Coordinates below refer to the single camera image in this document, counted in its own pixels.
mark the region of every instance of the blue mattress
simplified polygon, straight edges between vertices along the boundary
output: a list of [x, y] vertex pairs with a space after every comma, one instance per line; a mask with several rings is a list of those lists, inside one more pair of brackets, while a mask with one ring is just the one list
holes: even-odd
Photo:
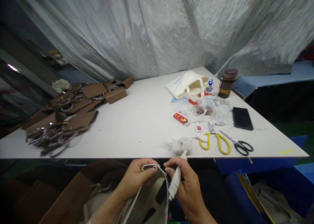
[[247, 98], [257, 88], [262, 86], [280, 85], [293, 82], [314, 80], [314, 61], [295, 62], [290, 74], [276, 74], [268, 76], [241, 77], [233, 84], [233, 89]]

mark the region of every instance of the scissors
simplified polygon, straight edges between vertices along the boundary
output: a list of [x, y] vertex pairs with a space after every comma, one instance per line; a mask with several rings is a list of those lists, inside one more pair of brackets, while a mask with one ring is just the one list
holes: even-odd
[[245, 142], [245, 141], [242, 141], [242, 140], [235, 140], [235, 139], [232, 139], [231, 136], [228, 136], [226, 133], [224, 133], [223, 131], [220, 131], [222, 134], [224, 134], [226, 137], [228, 137], [230, 140], [232, 140], [232, 142], [234, 143], [235, 145], [235, 149], [242, 155], [244, 156], [248, 156], [249, 155], [249, 152], [252, 152], [254, 149], [253, 147]]
[[[202, 145], [202, 141], [200, 140], [200, 146], [204, 149], [204, 150], [209, 150], [209, 147], [210, 147], [210, 144], [209, 144], [209, 136], [211, 134], [214, 134], [216, 135], [217, 137], [217, 140], [218, 140], [218, 146], [219, 146], [219, 150], [222, 154], [224, 155], [227, 155], [227, 154], [230, 154], [231, 152], [231, 146], [229, 144], [229, 142], [226, 140], [226, 138], [224, 138], [222, 135], [220, 135], [219, 133], [216, 133], [216, 131], [214, 130], [214, 128], [211, 126], [211, 124], [208, 122], [208, 126], [209, 126], [209, 130], [210, 132], [209, 133], [205, 133], [204, 135], [207, 135], [208, 136], [208, 141], [207, 141], [207, 147], [205, 148], [203, 145]], [[228, 145], [228, 152], [224, 152], [221, 148], [221, 142], [220, 142], [220, 138], [222, 138], [226, 144]]]

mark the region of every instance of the black-handled scissors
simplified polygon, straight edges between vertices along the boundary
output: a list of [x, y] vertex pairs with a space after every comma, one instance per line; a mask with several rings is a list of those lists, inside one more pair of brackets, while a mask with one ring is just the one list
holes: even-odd
[[235, 139], [232, 139], [231, 136], [228, 136], [226, 133], [224, 133], [223, 131], [221, 131], [222, 134], [224, 134], [226, 137], [228, 137], [230, 140], [232, 140], [232, 142], [234, 143], [235, 145], [235, 149], [242, 155], [244, 156], [248, 156], [249, 155], [249, 152], [252, 152], [254, 149], [253, 147], [245, 142], [245, 141], [242, 141], [242, 140], [235, 140]]

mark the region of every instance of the white paper bag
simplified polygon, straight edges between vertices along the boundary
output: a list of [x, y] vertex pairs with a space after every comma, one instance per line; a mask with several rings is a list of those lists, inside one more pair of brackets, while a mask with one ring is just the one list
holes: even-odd
[[186, 71], [177, 79], [170, 82], [166, 88], [177, 99], [182, 98], [182, 94], [186, 92], [193, 100], [200, 100], [204, 97], [204, 90], [208, 87], [208, 77], [199, 75], [193, 71]]
[[[169, 207], [169, 181], [167, 173], [155, 164], [144, 165], [142, 171], [151, 167], [157, 168], [157, 173], [141, 186], [135, 197], [125, 206], [121, 221], [118, 224], [143, 223], [151, 209], [154, 209], [153, 215], [145, 221], [145, 224], [167, 224]], [[164, 181], [166, 183], [167, 195], [159, 204], [156, 201], [156, 196]]]

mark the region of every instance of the light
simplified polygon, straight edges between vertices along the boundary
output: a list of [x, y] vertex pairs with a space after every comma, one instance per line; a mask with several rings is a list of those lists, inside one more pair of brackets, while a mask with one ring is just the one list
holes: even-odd
[[18, 71], [15, 67], [13, 67], [12, 65], [8, 65], [10, 68], [12, 68], [14, 71]]

